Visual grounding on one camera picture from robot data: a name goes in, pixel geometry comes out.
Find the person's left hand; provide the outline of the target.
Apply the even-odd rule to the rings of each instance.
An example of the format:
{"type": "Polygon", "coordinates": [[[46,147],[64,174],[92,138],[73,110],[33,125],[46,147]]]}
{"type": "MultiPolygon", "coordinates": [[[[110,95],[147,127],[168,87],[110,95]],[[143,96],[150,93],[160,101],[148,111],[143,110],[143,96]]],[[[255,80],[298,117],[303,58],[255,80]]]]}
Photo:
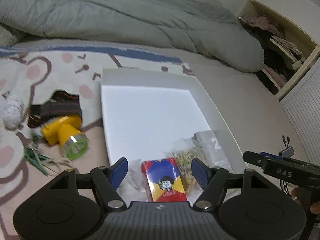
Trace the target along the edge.
{"type": "Polygon", "coordinates": [[[296,198],[296,201],[299,202],[299,204],[301,204],[302,206],[308,207],[312,213],[319,215],[319,192],[317,192],[314,200],[312,200],[311,191],[301,187],[295,187],[291,191],[291,196],[296,198]]]}

